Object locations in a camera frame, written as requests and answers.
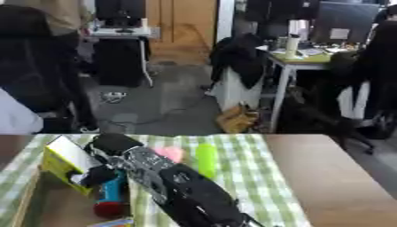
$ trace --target green cup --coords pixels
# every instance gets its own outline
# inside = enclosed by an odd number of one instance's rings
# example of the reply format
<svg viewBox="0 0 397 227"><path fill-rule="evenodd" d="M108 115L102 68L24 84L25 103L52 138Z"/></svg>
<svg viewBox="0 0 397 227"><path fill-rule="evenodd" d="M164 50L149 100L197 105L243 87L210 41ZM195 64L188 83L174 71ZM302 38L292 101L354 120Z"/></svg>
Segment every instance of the green cup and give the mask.
<svg viewBox="0 0 397 227"><path fill-rule="evenodd" d="M198 172L210 179L215 177L216 148L210 144L201 144L196 149Z"/></svg>

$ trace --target desk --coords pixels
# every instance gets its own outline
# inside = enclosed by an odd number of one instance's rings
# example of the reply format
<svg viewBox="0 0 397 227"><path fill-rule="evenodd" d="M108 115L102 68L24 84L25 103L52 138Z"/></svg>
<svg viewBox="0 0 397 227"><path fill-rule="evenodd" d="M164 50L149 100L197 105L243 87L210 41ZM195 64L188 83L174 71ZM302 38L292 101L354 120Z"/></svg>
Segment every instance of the desk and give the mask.
<svg viewBox="0 0 397 227"><path fill-rule="evenodd" d="M277 121L280 115L281 107L284 102L287 85L293 71L297 70L324 70L327 69L327 64L331 60L329 54L319 54L305 59L287 60L284 54L268 53L267 58L283 70L277 86L276 101L273 106L273 111L270 120L270 133L275 133L277 129Z"/></svg>
<svg viewBox="0 0 397 227"><path fill-rule="evenodd" d="M141 49L141 64L142 64L142 71L144 73L144 77L146 78L147 82L149 83L149 86L152 88L153 87L153 79L150 77L148 71L147 71L147 65L146 65L146 50L144 47L144 40L142 39L143 37L145 38L150 38L153 37L153 32L152 29L147 27L136 27L131 29L133 32L132 33L119 33L117 32L120 30L119 28L101 28L101 27L94 27L94 25L90 26L90 38L96 38L96 39L134 39L138 40L139 42L139 47Z"/></svg>
<svg viewBox="0 0 397 227"><path fill-rule="evenodd" d="M6 149L9 153L17 154L30 138L0 136L0 141L10 147L11 150ZM328 137L269 135L264 138L313 226L396 226L396 201ZM3 157L4 153L0 152L0 160Z"/></svg>

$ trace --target desk leg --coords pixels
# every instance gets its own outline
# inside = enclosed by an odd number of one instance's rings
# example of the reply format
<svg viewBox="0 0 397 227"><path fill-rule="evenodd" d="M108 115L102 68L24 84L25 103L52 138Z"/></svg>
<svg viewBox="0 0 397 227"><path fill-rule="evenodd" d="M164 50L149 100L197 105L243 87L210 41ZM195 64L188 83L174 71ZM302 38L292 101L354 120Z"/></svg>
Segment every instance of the desk leg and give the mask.
<svg viewBox="0 0 397 227"><path fill-rule="evenodd" d="M139 45L141 48L141 61L142 61L142 71L144 73L144 77L146 77L147 82L149 83L149 86L152 88L153 87L153 79L147 72L147 65L146 65L146 50L144 48L144 40L139 39Z"/></svg>
<svg viewBox="0 0 397 227"><path fill-rule="evenodd" d="M285 92L287 90L288 81L291 75L292 69L288 66L284 66L281 73L280 81L277 86L277 94L275 105L273 106L273 111L270 120L270 133L276 133L278 117L281 112L281 107L284 102Z"/></svg>

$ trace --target person's leg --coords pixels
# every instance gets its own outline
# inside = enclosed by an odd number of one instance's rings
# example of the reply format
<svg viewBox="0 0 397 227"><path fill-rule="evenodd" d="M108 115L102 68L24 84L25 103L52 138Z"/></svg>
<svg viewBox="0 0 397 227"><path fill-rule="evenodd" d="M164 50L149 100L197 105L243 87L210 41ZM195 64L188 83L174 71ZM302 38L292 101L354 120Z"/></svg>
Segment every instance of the person's leg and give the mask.
<svg viewBox="0 0 397 227"><path fill-rule="evenodd" d="M97 121L92 113L89 98L81 85L77 68L79 35L77 32L59 35L56 40L62 81L69 90L78 121L88 130L97 129Z"/></svg>

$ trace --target door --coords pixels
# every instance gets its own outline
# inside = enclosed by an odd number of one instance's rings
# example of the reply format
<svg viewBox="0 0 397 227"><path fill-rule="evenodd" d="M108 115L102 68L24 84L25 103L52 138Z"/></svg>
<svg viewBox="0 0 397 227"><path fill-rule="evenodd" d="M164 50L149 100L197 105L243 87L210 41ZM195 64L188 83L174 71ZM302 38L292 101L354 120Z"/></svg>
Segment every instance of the door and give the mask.
<svg viewBox="0 0 397 227"><path fill-rule="evenodd" d="M146 0L146 13L149 24L161 30L161 38L151 41L151 61L207 62L214 43L216 0Z"/></svg>

